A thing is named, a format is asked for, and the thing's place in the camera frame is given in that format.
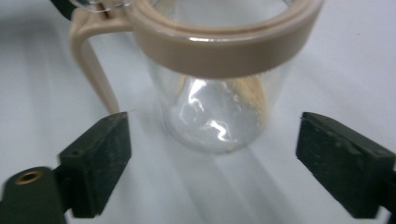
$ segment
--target beige plastic lid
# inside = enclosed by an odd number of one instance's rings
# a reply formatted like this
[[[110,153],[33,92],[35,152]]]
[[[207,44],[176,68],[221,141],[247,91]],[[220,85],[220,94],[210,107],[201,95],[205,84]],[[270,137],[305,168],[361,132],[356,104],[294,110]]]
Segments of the beige plastic lid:
[[[172,21],[151,0],[95,0],[121,3],[99,6],[113,10],[73,12],[70,49],[110,113],[120,111],[88,39],[94,35],[134,31],[140,48],[156,63],[195,77],[243,77],[270,70],[304,45],[322,0],[284,0],[289,8],[270,20],[235,27],[202,27]]]
[[[150,0],[135,0],[130,15],[139,46],[156,63],[195,77],[242,77],[284,63],[306,42],[322,1],[286,2],[268,21],[225,28],[172,21]]]

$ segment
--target clamp jaw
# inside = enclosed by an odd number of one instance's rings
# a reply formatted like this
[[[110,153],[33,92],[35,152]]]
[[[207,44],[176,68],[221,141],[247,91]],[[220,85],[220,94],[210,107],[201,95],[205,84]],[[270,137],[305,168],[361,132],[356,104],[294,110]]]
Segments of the clamp jaw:
[[[131,158],[127,113],[99,120],[59,155],[54,170],[36,167],[12,176],[0,202],[1,224],[64,224],[102,214]]]
[[[395,154],[340,122],[303,113],[297,158],[354,218],[375,218],[379,206],[396,223]]]

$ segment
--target beige handle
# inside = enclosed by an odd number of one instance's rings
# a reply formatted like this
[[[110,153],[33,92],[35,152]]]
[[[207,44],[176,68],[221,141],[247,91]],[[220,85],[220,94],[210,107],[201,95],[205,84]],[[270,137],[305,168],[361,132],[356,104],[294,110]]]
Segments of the beige handle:
[[[110,114],[120,112],[119,105],[88,39],[94,35],[132,30],[123,8],[101,13],[77,8],[73,12],[70,30],[72,55]]]

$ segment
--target glass jug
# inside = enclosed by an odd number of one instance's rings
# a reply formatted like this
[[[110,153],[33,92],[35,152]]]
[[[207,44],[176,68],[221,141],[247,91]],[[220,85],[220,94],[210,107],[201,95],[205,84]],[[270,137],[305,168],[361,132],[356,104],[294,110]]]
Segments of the glass jug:
[[[133,31],[147,56],[167,130],[185,146],[224,153],[265,127],[290,59],[321,0],[72,0],[71,49],[109,113],[119,112],[91,45]]]

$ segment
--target white tabletop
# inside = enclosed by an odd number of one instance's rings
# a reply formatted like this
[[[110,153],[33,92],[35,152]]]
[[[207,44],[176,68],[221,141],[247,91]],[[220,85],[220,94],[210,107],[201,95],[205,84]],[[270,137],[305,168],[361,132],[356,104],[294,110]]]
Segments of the white tabletop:
[[[132,34],[92,39],[134,155],[105,212],[70,223],[385,223],[353,219],[296,159],[303,111],[337,119],[396,152],[396,2],[327,1],[280,93],[269,128],[249,148],[209,156],[184,148],[161,122]],[[107,115],[68,50],[50,3],[0,5],[0,181],[57,155]]]

